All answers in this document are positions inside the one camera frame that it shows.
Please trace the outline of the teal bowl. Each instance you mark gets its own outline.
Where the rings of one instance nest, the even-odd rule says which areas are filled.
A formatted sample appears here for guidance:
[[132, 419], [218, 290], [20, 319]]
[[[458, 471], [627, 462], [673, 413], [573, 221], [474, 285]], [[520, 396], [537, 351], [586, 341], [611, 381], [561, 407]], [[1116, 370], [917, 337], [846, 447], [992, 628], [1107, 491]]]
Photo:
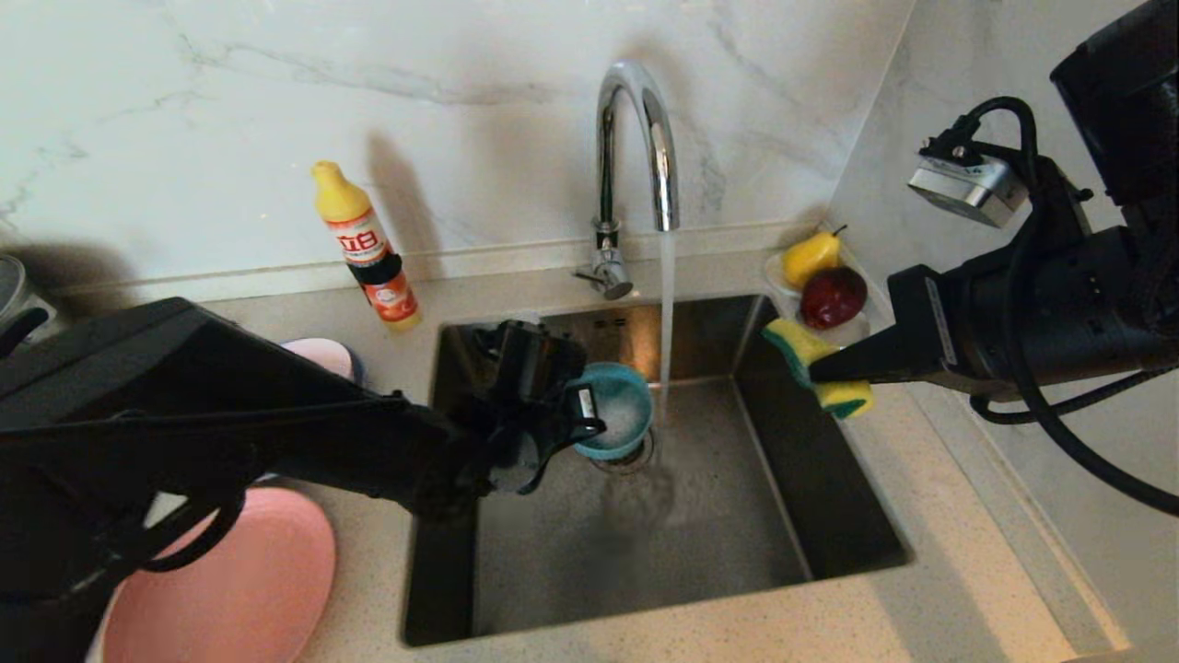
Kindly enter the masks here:
[[590, 454], [586, 448], [573, 448], [590, 459], [619, 459], [628, 457], [639, 445], [654, 420], [654, 400], [646, 379], [631, 366], [615, 362], [586, 365], [581, 378], [593, 387], [598, 412], [607, 424], [601, 445], [605, 453]]

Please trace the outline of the yellow green sponge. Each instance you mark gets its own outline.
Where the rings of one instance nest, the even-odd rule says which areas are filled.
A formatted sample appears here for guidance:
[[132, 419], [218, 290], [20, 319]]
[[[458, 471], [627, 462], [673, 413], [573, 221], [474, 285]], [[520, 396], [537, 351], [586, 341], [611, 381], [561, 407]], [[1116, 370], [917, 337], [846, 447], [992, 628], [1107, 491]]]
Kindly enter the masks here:
[[839, 352], [837, 344], [826, 343], [805, 326], [785, 319], [771, 320], [762, 328], [760, 336], [782, 354], [795, 382], [814, 395], [821, 403], [821, 411], [838, 420], [858, 418], [872, 411], [875, 396], [869, 382], [864, 380], [816, 382], [810, 378], [811, 366], [821, 361], [821, 357]]

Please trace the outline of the orange dish soap bottle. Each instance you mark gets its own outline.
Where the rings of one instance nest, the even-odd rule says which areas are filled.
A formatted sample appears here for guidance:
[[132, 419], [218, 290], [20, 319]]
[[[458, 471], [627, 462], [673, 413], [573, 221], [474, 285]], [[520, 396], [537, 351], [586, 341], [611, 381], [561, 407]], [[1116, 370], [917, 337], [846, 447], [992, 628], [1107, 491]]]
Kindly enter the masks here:
[[312, 205], [336, 239], [345, 268], [365, 294], [368, 306], [393, 332], [416, 326], [417, 298], [402, 256], [387, 238], [369, 193], [349, 180], [335, 162], [316, 162], [310, 173], [316, 186]]

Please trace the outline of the pale pink bowl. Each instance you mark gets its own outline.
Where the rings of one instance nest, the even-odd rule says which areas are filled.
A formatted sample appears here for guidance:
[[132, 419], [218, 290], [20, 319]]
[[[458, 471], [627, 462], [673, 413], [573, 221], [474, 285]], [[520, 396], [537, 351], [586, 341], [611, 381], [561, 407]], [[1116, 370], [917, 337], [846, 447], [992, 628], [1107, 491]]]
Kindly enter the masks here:
[[281, 347], [295, 355], [308, 357], [312, 365], [320, 365], [338, 378], [351, 381], [345, 344], [325, 337], [302, 337], [281, 343]]

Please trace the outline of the chrome gooseneck faucet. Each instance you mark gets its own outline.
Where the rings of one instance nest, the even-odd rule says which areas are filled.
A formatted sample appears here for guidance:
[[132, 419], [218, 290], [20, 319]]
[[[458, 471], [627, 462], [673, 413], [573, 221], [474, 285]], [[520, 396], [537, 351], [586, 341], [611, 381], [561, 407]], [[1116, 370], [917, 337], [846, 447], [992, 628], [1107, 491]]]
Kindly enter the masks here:
[[574, 277], [590, 282], [606, 301], [627, 297], [633, 282], [623, 256], [623, 223], [615, 218], [615, 101], [627, 97], [635, 110], [648, 168], [648, 198], [657, 232], [681, 227], [679, 169], [671, 116], [664, 96], [643, 63], [624, 59], [602, 77], [595, 109], [595, 183], [598, 209], [592, 218], [594, 243], [590, 265]]

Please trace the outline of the stainless steel sink basin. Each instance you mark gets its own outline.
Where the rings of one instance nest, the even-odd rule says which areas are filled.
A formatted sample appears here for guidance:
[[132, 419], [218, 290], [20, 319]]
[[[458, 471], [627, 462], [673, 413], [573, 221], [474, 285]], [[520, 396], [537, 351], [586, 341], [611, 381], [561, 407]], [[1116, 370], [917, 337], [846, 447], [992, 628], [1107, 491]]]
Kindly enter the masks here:
[[565, 449], [534, 494], [415, 521], [402, 639], [434, 646], [905, 565], [834, 418], [760, 330], [763, 295], [673, 310], [667, 424], [633, 475]]

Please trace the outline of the small white fruit dish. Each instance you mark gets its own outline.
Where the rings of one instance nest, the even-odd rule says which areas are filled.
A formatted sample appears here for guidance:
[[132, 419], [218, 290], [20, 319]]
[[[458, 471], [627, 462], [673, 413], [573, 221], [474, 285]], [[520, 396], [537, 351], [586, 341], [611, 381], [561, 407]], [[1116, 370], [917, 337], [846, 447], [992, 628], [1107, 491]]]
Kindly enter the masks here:
[[792, 289], [785, 282], [783, 270], [782, 270], [782, 256], [783, 251], [772, 252], [764, 261], [763, 265], [763, 277], [769, 285], [769, 291], [773, 298], [775, 306], [777, 306], [778, 311], [784, 316], [784, 319], [795, 320], [797, 323], [812, 332], [814, 335], [825, 340], [829, 344], [836, 344], [838, 348], [844, 348], [847, 344], [859, 343], [859, 340], [867, 339], [870, 335], [870, 320], [867, 316], [867, 310], [861, 310], [855, 319], [847, 320], [847, 323], [830, 328], [830, 329], [814, 329], [803, 323], [801, 319], [801, 291]]

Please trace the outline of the dark red apple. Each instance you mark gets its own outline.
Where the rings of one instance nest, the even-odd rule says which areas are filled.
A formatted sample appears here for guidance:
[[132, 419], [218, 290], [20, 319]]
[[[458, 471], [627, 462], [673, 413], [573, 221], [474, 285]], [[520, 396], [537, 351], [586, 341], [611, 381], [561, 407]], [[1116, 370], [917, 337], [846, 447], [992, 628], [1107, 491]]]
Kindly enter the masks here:
[[847, 267], [821, 270], [801, 291], [801, 322], [814, 329], [836, 328], [855, 319], [867, 298], [867, 281], [859, 273]]

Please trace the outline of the round metal drain strainer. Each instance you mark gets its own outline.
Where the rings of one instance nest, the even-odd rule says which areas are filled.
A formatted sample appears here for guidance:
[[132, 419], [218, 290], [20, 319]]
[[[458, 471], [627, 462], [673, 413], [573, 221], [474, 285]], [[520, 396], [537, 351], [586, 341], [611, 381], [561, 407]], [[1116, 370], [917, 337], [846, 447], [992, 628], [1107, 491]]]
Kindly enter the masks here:
[[635, 449], [632, 449], [628, 457], [610, 460], [590, 459], [590, 462], [592, 462], [595, 470], [606, 471], [606, 473], [613, 475], [627, 477], [633, 475], [638, 471], [643, 471], [651, 465], [651, 462], [653, 462], [653, 458], [657, 457], [657, 436], [654, 436], [653, 431], [648, 431], [645, 433], [645, 436], [643, 436], [640, 444], [635, 446]]

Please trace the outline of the yellow pear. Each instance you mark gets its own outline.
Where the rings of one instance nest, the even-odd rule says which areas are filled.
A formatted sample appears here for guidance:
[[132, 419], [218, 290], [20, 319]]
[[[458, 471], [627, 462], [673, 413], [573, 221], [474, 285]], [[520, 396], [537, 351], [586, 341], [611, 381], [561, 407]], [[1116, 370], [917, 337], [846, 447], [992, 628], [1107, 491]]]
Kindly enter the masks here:
[[797, 243], [783, 252], [782, 275], [788, 288], [801, 291], [817, 273], [841, 265], [841, 234], [847, 227], [834, 231], [822, 231]]

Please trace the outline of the pink plate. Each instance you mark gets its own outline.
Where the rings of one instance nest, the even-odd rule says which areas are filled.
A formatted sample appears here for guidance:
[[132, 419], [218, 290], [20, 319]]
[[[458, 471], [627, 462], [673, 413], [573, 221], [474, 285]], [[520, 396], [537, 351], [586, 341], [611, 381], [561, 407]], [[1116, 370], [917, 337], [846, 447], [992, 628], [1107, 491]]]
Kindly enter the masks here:
[[100, 663], [294, 663], [335, 578], [328, 517], [289, 488], [246, 493], [239, 520], [198, 562], [138, 572], [116, 593]]

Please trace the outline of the stainless steel pot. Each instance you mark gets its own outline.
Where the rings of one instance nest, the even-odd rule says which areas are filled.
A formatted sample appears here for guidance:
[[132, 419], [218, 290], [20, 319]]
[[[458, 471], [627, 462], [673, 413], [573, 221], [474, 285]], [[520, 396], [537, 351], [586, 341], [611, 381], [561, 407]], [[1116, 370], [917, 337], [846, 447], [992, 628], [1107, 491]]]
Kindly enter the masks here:
[[42, 343], [62, 329], [58, 310], [35, 289], [25, 265], [0, 255], [0, 357]]

